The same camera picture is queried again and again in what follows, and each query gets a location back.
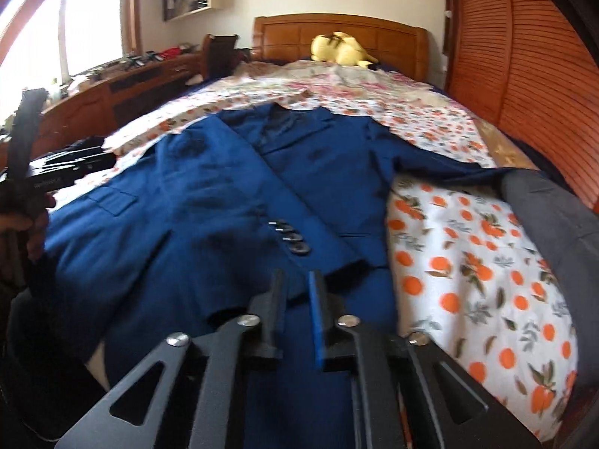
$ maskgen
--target wooden headboard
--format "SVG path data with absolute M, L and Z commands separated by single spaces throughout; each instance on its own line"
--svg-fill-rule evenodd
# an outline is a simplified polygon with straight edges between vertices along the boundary
M 428 73 L 428 34 L 424 28 L 369 16 L 337 13 L 298 13 L 259 16 L 254 21 L 255 60 L 293 62 L 310 56 L 317 35 L 345 32 L 370 53 L 412 79 Z

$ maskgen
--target wooden wardrobe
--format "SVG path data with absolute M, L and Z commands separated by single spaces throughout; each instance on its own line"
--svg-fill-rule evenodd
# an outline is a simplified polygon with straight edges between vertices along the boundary
M 551 0 L 453 0 L 447 90 L 599 212 L 599 69 Z

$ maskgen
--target button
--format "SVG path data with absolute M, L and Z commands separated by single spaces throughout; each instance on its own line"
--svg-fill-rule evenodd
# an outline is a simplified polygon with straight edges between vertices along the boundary
M 269 221 L 270 226 L 274 226 L 274 230 L 279 233 L 290 233 L 295 231 L 295 228 L 284 220 Z
M 287 247 L 295 255 L 307 255 L 312 249 L 303 241 L 290 242 Z
M 279 233 L 291 233 L 294 231 L 294 227 L 287 223 L 279 223 L 274 227 L 274 230 L 278 231 Z
M 299 233 L 288 233 L 283 237 L 283 241 L 302 241 L 304 237 Z

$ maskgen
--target window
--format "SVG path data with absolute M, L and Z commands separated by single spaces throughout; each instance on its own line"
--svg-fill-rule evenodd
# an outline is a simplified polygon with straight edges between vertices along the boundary
M 46 0 L 0 65 L 0 125 L 25 88 L 48 88 L 123 56 L 121 0 Z

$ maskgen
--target pink floral fabric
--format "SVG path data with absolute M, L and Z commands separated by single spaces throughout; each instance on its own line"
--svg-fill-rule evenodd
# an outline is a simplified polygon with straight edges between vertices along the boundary
M 115 168 L 59 192 L 59 207 L 133 165 L 165 133 L 181 133 L 190 122 L 223 109 L 271 102 L 289 109 L 324 106 L 333 113 L 372 116 L 415 146 L 460 162 L 495 167 L 468 111 L 430 89 L 400 73 L 325 62 L 298 61 L 284 67 L 242 64 L 234 76 L 170 101 L 113 133 L 104 146 L 119 157 Z

